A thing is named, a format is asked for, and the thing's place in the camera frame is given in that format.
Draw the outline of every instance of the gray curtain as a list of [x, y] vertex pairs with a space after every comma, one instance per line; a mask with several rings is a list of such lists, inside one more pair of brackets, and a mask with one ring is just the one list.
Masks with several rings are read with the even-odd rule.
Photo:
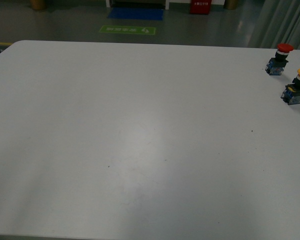
[[300, 0], [265, 0], [248, 47], [276, 48], [291, 44], [300, 49]]

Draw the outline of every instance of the red fire box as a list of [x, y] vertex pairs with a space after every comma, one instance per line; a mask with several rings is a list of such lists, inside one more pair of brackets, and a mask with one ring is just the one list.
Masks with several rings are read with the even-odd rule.
[[209, 14], [212, 0], [191, 0], [191, 14]]

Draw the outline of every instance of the floor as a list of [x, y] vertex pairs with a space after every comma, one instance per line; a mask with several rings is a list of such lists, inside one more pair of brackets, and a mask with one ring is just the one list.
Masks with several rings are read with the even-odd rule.
[[[0, 47], [20, 40], [247, 47], [265, 0], [240, 0], [237, 9], [213, 5], [208, 15], [171, 3], [163, 21], [107, 18], [105, 1], [47, 0], [34, 11], [29, 0], [0, 0]], [[155, 27], [155, 35], [100, 33], [103, 25]]]

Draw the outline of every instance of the table surface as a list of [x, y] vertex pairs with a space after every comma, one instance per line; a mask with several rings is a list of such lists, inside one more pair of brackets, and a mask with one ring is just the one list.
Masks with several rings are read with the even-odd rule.
[[21, 41], [0, 54], [0, 235], [300, 240], [300, 68], [275, 49]]

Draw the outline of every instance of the blue mat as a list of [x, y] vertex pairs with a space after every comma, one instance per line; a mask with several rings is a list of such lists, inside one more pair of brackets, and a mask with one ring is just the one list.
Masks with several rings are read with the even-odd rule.
[[108, 18], [162, 21], [164, 19], [164, 10], [149, 8], [114, 7], [110, 12]]

